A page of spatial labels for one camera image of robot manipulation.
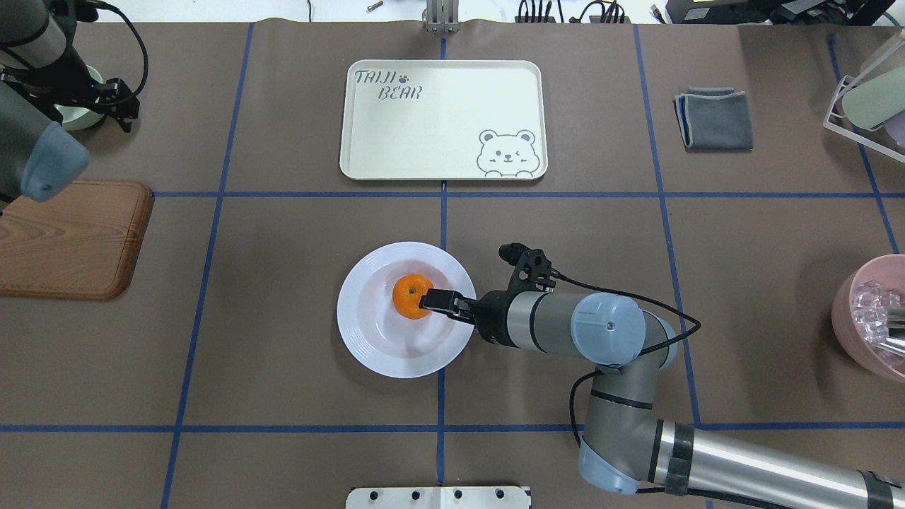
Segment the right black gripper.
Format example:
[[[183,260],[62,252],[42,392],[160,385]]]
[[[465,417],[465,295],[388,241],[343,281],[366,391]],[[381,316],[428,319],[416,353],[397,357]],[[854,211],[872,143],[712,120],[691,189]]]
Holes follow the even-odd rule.
[[[453,290],[432,288],[420,297],[418,307],[441,315],[466,318],[488,344],[510,347],[507,325],[510,304],[508,292],[488,292],[481,299],[472,299]]]

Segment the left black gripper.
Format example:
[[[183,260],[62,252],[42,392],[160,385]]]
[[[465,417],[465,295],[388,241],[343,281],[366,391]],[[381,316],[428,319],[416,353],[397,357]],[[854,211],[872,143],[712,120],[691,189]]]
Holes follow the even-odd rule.
[[[121,78],[101,81],[93,67],[47,67],[42,77],[49,87],[45,97],[54,109],[55,105],[87,107],[103,114],[103,119],[112,119],[123,132],[132,132],[140,100]]]

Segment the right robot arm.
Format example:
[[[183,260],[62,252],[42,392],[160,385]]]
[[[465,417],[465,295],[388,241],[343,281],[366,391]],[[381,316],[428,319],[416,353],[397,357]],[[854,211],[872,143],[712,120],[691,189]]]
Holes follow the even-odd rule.
[[[479,300],[432,289],[421,309],[475,326],[482,339],[591,361],[578,470],[619,495],[642,483],[673,496],[751,508],[901,508],[903,484],[656,418],[657,377],[675,357],[672,328],[611,293],[495,291]]]

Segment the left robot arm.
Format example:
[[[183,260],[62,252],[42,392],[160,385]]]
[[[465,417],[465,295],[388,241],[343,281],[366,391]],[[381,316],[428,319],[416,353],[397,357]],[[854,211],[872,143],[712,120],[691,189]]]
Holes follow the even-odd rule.
[[[78,25],[96,22],[101,10],[117,14],[138,42],[142,77],[135,89],[122,78],[93,78],[74,46]],[[148,49],[122,9],[105,1],[4,1],[1,49],[2,206],[21,197],[47,201],[90,159],[65,130],[61,108],[84,107],[130,132],[148,81]]]

